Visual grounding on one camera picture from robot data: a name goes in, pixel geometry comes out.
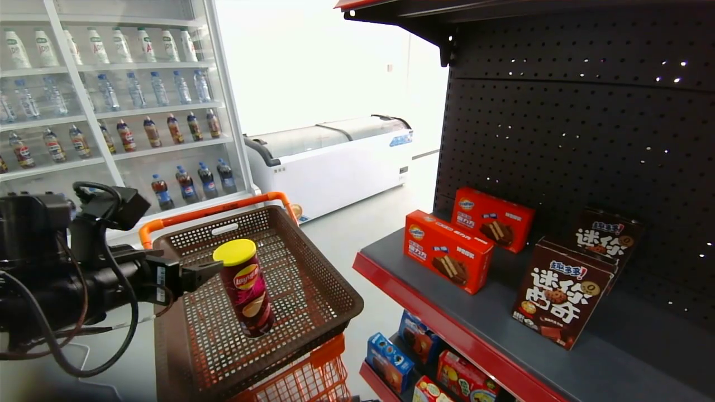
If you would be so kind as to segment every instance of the red shelf edge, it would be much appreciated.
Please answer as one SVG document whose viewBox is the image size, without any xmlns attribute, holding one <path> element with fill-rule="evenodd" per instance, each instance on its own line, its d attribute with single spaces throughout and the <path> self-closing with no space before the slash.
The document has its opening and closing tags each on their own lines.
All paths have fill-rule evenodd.
<svg viewBox="0 0 715 402">
<path fill-rule="evenodd" d="M 394 301 L 418 316 L 426 326 L 452 345 L 472 364 L 496 378 L 512 395 L 529 402 L 566 402 L 561 395 L 555 393 L 546 384 L 509 360 L 476 334 L 465 329 L 454 319 L 443 315 L 435 305 L 415 289 L 382 269 L 367 256 L 358 253 L 352 268 Z"/>
<path fill-rule="evenodd" d="M 368 383 L 370 388 L 373 389 L 378 395 L 378 398 L 383 402 L 402 402 L 365 361 L 363 361 L 363 364 L 360 366 L 360 377 L 365 379 L 365 382 Z"/>
</svg>

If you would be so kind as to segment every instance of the orange snack box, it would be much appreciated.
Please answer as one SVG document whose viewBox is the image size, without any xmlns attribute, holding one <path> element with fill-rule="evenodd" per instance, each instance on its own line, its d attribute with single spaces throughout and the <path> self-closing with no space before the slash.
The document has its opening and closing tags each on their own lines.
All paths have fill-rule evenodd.
<svg viewBox="0 0 715 402">
<path fill-rule="evenodd" d="M 526 245 L 534 210 L 469 187 L 457 190 L 452 223 L 512 253 Z"/>
<path fill-rule="evenodd" d="M 473 295 L 484 286 L 494 244 L 416 210 L 405 220 L 405 254 Z"/>
</svg>

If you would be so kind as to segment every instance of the orange cart handle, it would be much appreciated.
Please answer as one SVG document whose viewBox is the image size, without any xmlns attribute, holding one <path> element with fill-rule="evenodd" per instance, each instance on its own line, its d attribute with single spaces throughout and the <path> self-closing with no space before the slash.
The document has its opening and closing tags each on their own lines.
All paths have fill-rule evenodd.
<svg viewBox="0 0 715 402">
<path fill-rule="evenodd" d="M 295 213 L 290 207 L 288 197 L 286 197 L 285 194 L 283 194 L 282 192 L 271 191 L 265 194 L 256 195 L 255 197 L 245 198 L 243 200 L 238 201 L 231 201 L 225 204 L 216 205 L 214 207 L 204 208 L 203 210 L 186 212 L 181 215 L 170 216 L 163 219 L 151 220 L 147 222 L 144 226 L 142 226 L 141 229 L 139 229 L 139 239 L 142 241 L 142 246 L 144 246 L 144 248 L 148 250 L 152 248 L 152 239 L 150 236 L 152 232 L 156 232 L 157 230 L 164 229 L 168 226 L 189 222 L 190 220 L 200 219 L 203 217 L 216 215 L 221 212 L 237 210 L 238 208 L 244 208 L 253 204 L 259 204 L 261 202 L 273 200 L 280 200 L 285 207 L 285 212 L 288 212 L 288 216 L 290 216 L 290 219 L 293 220 L 293 222 L 295 222 L 296 224 L 298 223 L 298 219 L 295 217 Z"/>
</svg>

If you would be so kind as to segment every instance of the shopping basket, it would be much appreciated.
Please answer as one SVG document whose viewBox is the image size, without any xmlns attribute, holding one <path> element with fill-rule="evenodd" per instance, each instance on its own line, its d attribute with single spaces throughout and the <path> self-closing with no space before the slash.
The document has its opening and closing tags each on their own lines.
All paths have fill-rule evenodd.
<svg viewBox="0 0 715 402">
<path fill-rule="evenodd" d="M 350 398 L 347 371 L 340 355 L 345 336 L 340 334 L 285 368 L 272 374 L 231 402 L 322 402 Z"/>
<path fill-rule="evenodd" d="M 276 205 L 163 235 L 153 248 L 183 266 L 208 262 L 224 242 L 248 238 L 257 246 L 275 324 L 261 338 L 246 338 L 216 275 L 184 295 L 154 324 L 157 395 L 160 401 L 225 400 L 341 334 L 363 310 L 363 299 L 298 228 L 280 192 L 153 220 L 150 235 L 171 225 L 280 200 Z"/>
</svg>

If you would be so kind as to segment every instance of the bottle cap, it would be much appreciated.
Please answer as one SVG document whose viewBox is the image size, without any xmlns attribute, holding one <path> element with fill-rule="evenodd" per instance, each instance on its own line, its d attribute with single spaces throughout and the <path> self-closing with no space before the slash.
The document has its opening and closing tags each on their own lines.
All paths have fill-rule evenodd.
<svg viewBox="0 0 715 402">
<path fill-rule="evenodd" d="M 223 261 L 225 267 L 245 263 L 256 255 L 256 243 L 248 239 L 225 242 L 214 250 L 214 261 Z"/>
</svg>

